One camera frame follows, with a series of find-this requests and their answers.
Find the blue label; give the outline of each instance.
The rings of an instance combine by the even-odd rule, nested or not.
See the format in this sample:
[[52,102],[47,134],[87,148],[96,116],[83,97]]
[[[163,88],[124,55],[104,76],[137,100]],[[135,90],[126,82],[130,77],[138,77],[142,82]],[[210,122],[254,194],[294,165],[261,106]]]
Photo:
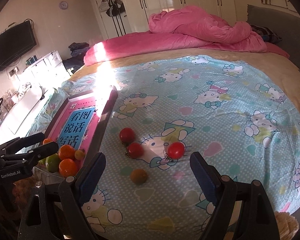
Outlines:
[[95,107],[89,107],[72,112],[58,138],[59,147],[69,144],[74,149],[79,149],[95,109]]

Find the television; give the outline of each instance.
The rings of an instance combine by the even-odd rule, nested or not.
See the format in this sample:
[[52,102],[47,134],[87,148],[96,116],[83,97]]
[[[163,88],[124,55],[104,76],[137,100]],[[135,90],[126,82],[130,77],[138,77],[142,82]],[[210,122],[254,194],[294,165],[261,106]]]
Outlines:
[[29,20],[0,34],[0,71],[37,45]]

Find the hello kitty bedsheet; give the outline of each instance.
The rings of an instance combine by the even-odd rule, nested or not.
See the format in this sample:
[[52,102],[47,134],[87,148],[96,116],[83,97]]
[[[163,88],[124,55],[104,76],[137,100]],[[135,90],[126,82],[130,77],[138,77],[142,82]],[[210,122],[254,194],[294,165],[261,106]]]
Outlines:
[[[194,151],[233,180],[260,180],[274,210],[300,206],[300,114],[262,71],[204,55],[114,71],[120,91],[100,149],[106,169],[82,206],[96,233],[109,240],[199,239],[214,207],[190,169]],[[95,82],[95,75],[67,81],[60,97]],[[125,155],[124,127],[145,150],[138,160]],[[177,141],[185,156],[168,162],[166,150]],[[146,183],[131,182],[134,169],[146,170]]]

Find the gray headboard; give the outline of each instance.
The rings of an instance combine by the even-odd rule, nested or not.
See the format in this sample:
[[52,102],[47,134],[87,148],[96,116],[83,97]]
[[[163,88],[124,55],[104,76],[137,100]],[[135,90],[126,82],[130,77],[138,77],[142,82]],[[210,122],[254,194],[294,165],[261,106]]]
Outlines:
[[270,8],[248,5],[248,20],[252,25],[268,27],[283,40],[276,45],[290,54],[290,60],[300,69],[300,18]]

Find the pink blanket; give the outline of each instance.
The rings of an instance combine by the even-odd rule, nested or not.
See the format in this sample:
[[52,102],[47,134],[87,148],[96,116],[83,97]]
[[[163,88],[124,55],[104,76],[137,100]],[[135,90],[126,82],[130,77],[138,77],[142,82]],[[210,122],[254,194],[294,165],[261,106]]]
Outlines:
[[237,22],[231,27],[225,20],[199,7],[186,6],[152,14],[147,32],[130,33],[97,43],[88,50],[84,63],[90,66],[106,60],[186,48],[267,51],[262,38],[248,23]]

